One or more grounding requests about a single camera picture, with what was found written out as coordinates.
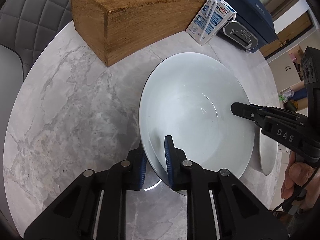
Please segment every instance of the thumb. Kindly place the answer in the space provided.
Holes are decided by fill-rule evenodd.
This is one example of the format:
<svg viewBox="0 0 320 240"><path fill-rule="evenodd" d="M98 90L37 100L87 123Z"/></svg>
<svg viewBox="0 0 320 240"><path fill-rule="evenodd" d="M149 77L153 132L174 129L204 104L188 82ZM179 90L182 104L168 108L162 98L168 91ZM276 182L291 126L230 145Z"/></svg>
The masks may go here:
<svg viewBox="0 0 320 240"><path fill-rule="evenodd" d="M299 186L303 186L311 177L314 169L306 163L294 163L289 169L290 178ZM312 183L306 186L306 190L312 187Z"/></svg>

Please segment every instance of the blue appliance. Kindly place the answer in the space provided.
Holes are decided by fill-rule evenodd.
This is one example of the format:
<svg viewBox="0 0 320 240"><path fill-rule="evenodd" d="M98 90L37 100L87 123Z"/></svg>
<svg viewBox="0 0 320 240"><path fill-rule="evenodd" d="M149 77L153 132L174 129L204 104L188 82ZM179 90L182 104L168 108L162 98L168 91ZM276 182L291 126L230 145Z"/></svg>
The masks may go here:
<svg viewBox="0 0 320 240"><path fill-rule="evenodd" d="M244 49L255 52L278 39L273 20L259 0L225 0L237 12L236 20L228 22L223 33Z"/></svg>

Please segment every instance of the gray chair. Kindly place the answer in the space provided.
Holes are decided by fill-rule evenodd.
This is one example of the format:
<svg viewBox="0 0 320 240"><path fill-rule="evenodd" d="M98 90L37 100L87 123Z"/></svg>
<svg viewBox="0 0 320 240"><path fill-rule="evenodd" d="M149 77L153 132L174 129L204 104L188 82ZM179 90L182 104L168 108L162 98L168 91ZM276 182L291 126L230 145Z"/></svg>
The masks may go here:
<svg viewBox="0 0 320 240"><path fill-rule="evenodd" d="M6 0L0 9L0 167L10 113L22 82L45 47L71 20L70 0ZM6 226L1 223L15 226L0 174L2 239Z"/></svg>

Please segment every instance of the red logo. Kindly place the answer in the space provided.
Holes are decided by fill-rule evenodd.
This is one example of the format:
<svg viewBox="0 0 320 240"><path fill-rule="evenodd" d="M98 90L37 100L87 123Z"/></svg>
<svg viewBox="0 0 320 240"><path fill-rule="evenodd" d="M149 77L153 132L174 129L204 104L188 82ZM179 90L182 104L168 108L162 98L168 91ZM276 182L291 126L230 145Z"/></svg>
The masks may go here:
<svg viewBox="0 0 320 240"><path fill-rule="evenodd" d="M220 7L220 8L219 8L219 11L220 11L222 14L227 14L227 13L228 13L227 9L226 9L226 8L223 8L223 7Z"/></svg>

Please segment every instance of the round table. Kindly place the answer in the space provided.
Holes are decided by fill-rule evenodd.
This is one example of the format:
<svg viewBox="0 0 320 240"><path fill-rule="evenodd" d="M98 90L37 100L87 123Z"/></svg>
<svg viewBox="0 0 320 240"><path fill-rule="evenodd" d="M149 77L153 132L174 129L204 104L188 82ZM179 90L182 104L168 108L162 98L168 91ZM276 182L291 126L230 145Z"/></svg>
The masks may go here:
<svg viewBox="0 0 320 240"><path fill-rule="evenodd" d="M180 32L106 67L70 22L40 55L15 101L4 144L4 184L19 233L84 170L102 171L139 143L143 86L165 58L206 54L225 65L250 103L279 107L271 70L258 51L240 50L218 36L200 46ZM241 181L271 205L280 170L269 176L248 166ZM147 166L144 189L159 178ZM127 193L127 239L186 239L187 199L160 182Z"/></svg>

